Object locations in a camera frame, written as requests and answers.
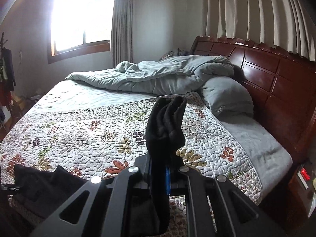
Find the dark wooden nightstand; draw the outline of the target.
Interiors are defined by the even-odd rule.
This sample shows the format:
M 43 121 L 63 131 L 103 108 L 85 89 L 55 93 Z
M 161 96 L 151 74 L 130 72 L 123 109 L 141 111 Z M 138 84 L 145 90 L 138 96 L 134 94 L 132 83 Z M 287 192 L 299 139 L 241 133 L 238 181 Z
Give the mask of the dark wooden nightstand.
M 300 225 L 315 212 L 314 181 L 313 165 L 311 161 L 305 160 L 295 170 L 288 185 L 293 197 L 290 221 L 294 224 Z

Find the dark wooden headboard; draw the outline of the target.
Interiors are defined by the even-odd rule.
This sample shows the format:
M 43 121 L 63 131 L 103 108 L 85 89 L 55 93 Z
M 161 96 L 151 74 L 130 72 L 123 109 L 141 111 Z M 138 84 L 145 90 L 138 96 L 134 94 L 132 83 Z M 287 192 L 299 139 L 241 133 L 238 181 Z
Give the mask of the dark wooden headboard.
M 197 36 L 195 55 L 225 56 L 250 93 L 254 118 L 299 164 L 315 136 L 315 63 L 281 48 L 239 38 Z

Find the window with wooden frame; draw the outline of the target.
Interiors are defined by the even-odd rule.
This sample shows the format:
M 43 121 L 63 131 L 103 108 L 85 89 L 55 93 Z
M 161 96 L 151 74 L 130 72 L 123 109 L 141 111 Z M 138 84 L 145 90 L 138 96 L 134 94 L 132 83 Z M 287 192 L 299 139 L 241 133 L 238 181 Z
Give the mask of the window with wooden frame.
M 115 0 L 53 0 L 48 62 L 108 52 Z

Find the white power strip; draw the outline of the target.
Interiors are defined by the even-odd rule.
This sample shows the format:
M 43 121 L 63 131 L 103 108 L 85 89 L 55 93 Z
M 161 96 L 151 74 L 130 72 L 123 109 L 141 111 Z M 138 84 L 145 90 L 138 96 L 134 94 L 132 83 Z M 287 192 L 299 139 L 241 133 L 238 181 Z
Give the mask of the white power strip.
M 298 183 L 297 193 L 303 203 L 306 215 L 310 218 L 315 210 L 315 187 L 313 185 L 313 171 L 309 165 L 301 164 L 296 172 Z

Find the black pants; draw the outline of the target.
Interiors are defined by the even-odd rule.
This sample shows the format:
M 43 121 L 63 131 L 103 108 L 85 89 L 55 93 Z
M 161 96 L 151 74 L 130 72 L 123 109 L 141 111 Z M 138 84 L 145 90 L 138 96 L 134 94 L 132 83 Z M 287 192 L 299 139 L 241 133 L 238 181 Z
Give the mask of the black pants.
M 171 168 L 176 151 L 185 144 L 182 120 L 186 98 L 160 98 L 146 126 L 147 154 L 135 159 L 142 180 L 131 194 L 131 236 L 154 236 L 167 231 L 170 221 Z

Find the beige curtain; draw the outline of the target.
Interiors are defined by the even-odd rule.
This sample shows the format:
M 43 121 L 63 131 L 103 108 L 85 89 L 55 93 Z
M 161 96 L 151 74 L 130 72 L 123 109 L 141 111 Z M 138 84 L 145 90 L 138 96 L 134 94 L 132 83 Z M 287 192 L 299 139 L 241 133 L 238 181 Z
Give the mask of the beige curtain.
M 315 23 L 303 0 L 205 0 L 205 35 L 280 47 L 315 60 Z

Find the floral quilted bedspread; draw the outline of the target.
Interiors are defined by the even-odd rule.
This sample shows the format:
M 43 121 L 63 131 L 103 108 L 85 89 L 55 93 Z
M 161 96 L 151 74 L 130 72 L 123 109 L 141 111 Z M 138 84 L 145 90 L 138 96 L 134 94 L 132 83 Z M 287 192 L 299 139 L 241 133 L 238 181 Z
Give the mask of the floral quilted bedspread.
M 263 187 L 245 150 L 204 105 L 187 94 L 185 144 L 176 152 L 203 176 L 228 177 L 256 204 Z M 27 113 L 1 144 L 1 180 L 18 181 L 18 166 L 44 173 L 64 168 L 77 181 L 110 179 L 146 153 L 145 128 L 155 99 L 82 110 Z

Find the clothes rack with garments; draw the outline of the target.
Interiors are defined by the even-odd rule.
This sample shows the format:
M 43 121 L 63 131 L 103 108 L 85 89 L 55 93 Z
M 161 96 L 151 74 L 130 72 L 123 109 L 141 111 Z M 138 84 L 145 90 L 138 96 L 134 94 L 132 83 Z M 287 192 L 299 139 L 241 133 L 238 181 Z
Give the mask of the clothes rack with garments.
M 8 40 L 4 39 L 4 32 L 1 34 L 1 128 L 5 133 L 9 132 L 10 119 L 13 119 L 12 107 L 14 101 L 12 98 L 12 92 L 16 86 L 16 80 L 14 76 L 12 51 L 5 47 Z M 7 122 L 4 122 L 6 115 L 4 108 L 10 113 L 10 117 Z

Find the grey window curtain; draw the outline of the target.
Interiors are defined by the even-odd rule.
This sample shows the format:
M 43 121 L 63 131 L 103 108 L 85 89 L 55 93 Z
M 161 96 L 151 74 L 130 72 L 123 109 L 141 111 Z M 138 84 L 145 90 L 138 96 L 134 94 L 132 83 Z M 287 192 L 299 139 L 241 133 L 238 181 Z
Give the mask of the grey window curtain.
M 114 0 L 110 39 L 113 67 L 123 61 L 132 61 L 133 0 Z

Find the grey pillow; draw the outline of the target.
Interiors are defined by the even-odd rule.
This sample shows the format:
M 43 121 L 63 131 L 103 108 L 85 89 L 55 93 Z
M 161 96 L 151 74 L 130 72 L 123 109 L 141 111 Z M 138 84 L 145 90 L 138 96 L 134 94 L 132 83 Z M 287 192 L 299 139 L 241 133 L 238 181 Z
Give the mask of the grey pillow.
M 217 117 L 224 113 L 244 113 L 253 117 L 254 106 L 250 93 L 230 77 L 212 76 L 199 91 L 207 107 Z

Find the grey-green duvet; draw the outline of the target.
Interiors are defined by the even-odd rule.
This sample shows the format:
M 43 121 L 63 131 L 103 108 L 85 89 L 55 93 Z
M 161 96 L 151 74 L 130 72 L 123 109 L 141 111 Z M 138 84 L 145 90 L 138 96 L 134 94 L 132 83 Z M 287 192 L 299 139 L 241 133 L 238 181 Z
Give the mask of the grey-green duvet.
M 96 88 L 153 95 L 186 94 L 203 86 L 212 76 L 233 76 L 234 67 L 224 56 L 187 55 L 159 62 L 123 61 L 114 69 L 73 72 L 65 80 Z

